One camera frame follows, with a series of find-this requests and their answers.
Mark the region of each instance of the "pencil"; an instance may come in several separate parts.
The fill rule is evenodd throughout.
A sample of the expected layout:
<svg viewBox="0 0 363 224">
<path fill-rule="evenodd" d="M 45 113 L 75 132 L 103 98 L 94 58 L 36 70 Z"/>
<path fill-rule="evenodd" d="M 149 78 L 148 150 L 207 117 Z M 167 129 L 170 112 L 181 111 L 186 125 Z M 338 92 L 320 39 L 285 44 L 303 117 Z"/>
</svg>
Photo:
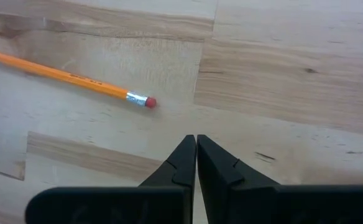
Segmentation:
<svg viewBox="0 0 363 224">
<path fill-rule="evenodd" d="M 34 73 L 44 77 L 54 78 L 56 80 L 82 86 L 100 93 L 105 93 L 116 98 L 130 101 L 137 105 L 146 106 L 148 108 L 154 108 L 157 105 L 157 101 L 155 100 L 155 98 L 138 95 L 136 93 L 125 90 L 123 88 L 119 88 L 118 86 L 109 83 L 46 67 L 34 62 L 28 62 L 26 60 L 16 58 L 10 55 L 0 53 L 0 62 L 11 67 L 19 68 L 26 72 Z"/>
</svg>

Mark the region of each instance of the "metal ferrule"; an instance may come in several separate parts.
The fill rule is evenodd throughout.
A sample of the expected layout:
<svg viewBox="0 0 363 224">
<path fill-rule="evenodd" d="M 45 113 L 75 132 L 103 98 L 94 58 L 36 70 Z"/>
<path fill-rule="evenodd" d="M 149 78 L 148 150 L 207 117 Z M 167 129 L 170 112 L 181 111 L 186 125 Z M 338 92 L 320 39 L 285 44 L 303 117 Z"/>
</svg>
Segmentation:
<svg viewBox="0 0 363 224">
<path fill-rule="evenodd" d="M 132 103 L 135 103 L 140 106 L 145 106 L 145 102 L 147 101 L 147 96 L 138 95 L 133 92 L 128 92 L 126 95 L 126 100 Z"/>
</svg>

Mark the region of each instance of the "black plastic object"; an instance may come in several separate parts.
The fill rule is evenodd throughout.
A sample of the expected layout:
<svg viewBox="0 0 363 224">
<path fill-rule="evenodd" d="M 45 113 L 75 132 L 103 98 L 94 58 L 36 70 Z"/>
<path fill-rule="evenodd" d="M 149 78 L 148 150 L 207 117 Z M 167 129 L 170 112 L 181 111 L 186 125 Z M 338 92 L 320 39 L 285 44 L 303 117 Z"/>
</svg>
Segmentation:
<svg viewBox="0 0 363 224">
<path fill-rule="evenodd" d="M 199 135 L 209 224 L 363 223 L 363 185 L 280 185 Z"/>
<path fill-rule="evenodd" d="M 35 196 L 27 224 L 180 223 L 193 218 L 196 143 L 186 136 L 138 187 L 62 187 Z"/>
</svg>

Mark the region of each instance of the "wooden table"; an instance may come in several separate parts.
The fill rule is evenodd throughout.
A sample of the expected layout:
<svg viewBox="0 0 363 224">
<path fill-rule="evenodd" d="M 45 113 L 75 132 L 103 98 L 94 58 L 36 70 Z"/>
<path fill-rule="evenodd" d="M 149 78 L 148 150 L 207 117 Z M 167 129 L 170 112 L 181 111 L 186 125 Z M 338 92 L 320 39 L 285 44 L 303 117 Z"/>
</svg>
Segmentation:
<svg viewBox="0 0 363 224">
<path fill-rule="evenodd" d="M 363 1 L 1 0 L 0 52 L 159 103 L 0 65 L 0 223 L 51 187 L 138 185 L 186 134 L 283 184 L 363 184 Z"/>
</svg>

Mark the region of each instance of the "pink eraser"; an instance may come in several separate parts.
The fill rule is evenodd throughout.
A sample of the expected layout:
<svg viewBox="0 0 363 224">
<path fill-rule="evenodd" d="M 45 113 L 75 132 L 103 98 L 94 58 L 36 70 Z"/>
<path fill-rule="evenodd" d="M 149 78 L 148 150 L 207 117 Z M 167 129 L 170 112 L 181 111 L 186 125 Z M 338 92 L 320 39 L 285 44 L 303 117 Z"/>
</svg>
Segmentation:
<svg viewBox="0 0 363 224">
<path fill-rule="evenodd" d="M 157 100 L 152 97 L 148 97 L 147 100 L 145 101 L 145 106 L 148 108 L 155 108 L 156 105 L 157 105 Z"/>
</svg>

